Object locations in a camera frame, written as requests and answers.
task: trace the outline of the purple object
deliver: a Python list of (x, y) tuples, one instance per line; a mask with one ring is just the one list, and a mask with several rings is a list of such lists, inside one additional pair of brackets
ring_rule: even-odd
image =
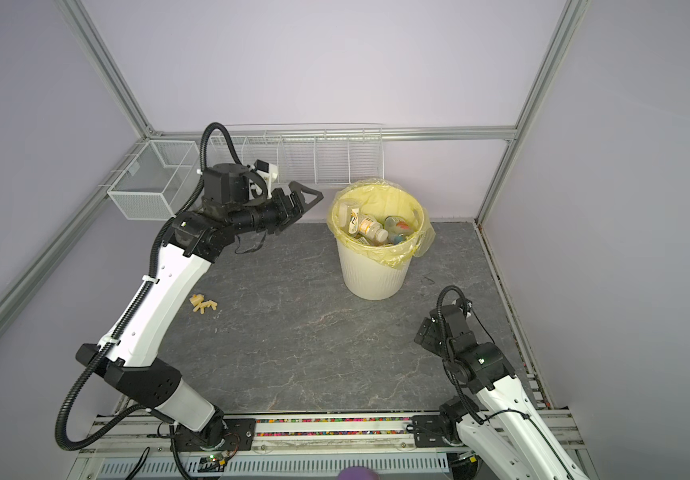
[(367, 467), (348, 467), (337, 475), (337, 480), (379, 480), (379, 475)]

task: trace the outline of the trash can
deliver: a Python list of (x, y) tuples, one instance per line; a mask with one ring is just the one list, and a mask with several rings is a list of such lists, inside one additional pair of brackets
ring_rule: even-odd
[[(373, 215), (380, 224), (388, 216), (402, 216), (414, 233), (398, 245), (361, 244), (340, 228), (340, 204), (345, 200), (360, 204), (361, 213)], [(345, 285), (366, 300), (384, 300), (396, 294), (412, 257), (423, 255), (436, 238), (428, 212), (417, 199), (399, 185), (380, 178), (361, 180), (340, 191), (326, 223), (337, 240)]]

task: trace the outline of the white wire rack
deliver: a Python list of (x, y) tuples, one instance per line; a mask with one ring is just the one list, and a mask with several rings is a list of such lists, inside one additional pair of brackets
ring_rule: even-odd
[[(278, 165), (278, 184), (345, 186), (382, 178), (382, 136), (234, 137), (245, 165), (256, 160)], [(209, 166), (232, 163), (222, 135), (210, 139)], [(198, 146), (192, 140), (148, 140), (110, 186), (108, 194), (129, 220), (166, 220), (182, 207), (198, 182)]]
[(108, 189), (129, 220), (166, 220), (198, 183), (198, 147), (191, 140), (149, 140)]
[[(292, 180), (309, 185), (348, 185), (364, 178), (382, 178), (384, 157), (379, 134), (307, 137), (233, 137), (241, 163), (255, 160), (278, 165), (279, 183)], [(209, 164), (231, 162), (224, 137), (213, 136)]]

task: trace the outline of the yellow trash bag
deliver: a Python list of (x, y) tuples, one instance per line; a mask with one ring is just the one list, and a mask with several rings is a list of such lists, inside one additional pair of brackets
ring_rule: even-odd
[[(361, 205), (361, 213), (373, 215), (380, 224), (384, 224), (388, 216), (402, 216), (414, 229), (414, 233), (398, 245), (360, 244), (338, 226), (340, 203), (344, 200), (358, 202)], [(337, 240), (350, 250), (396, 269), (401, 268), (412, 256), (422, 256), (436, 238), (436, 231), (430, 225), (428, 211), (399, 185), (381, 178), (360, 180), (340, 191), (329, 208), (326, 224)]]

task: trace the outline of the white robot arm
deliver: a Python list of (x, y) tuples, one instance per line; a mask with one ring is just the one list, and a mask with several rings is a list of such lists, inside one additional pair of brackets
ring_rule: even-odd
[[(454, 305), (443, 305), (450, 291), (460, 298)], [(462, 291), (447, 286), (415, 338), (422, 348), (444, 360), (447, 377), (457, 389), (459, 401), (441, 413), (442, 424), (448, 426), (443, 432), (447, 440), (470, 447), (501, 480), (587, 479), (544, 424), (502, 351), (493, 342), (476, 341), (467, 324), (471, 315), (475, 315), (472, 304)], [(477, 414), (476, 405), (462, 392), (465, 387), (489, 416)], [(490, 425), (493, 417), (502, 423), (510, 443)]]

